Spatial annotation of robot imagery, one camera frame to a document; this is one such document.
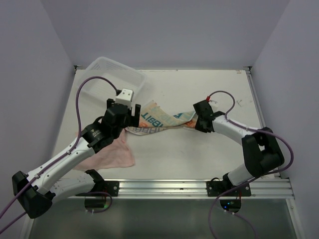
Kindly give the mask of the colourful rabbit print towel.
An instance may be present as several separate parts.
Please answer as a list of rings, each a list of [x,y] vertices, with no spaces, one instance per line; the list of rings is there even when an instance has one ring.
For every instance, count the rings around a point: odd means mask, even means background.
[[[168,129],[195,128],[197,114],[195,111],[169,115],[156,102],[150,101],[141,108],[138,127],[127,127],[126,131],[144,136]]]

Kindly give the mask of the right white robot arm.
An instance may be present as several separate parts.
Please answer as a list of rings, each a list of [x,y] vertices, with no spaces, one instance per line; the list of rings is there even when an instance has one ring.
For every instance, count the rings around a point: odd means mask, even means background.
[[[210,187],[218,193],[234,195],[240,184],[259,178],[281,166],[285,160],[271,129],[251,129],[231,122],[221,111],[214,112],[207,100],[193,105],[198,116],[195,129],[204,133],[222,134],[242,146],[244,163],[225,174],[221,181],[210,180]]]

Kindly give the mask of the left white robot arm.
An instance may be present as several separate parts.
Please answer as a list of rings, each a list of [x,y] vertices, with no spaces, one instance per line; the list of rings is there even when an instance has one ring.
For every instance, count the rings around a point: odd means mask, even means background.
[[[53,203],[73,195],[110,197],[105,191],[105,181],[94,169],[75,180],[62,177],[77,164],[108,147],[122,130],[139,125],[141,106],[121,104],[118,100],[107,100],[103,116],[81,130],[79,137],[63,152],[28,172],[19,171],[12,177],[13,193],[31,219],[46,213]]]

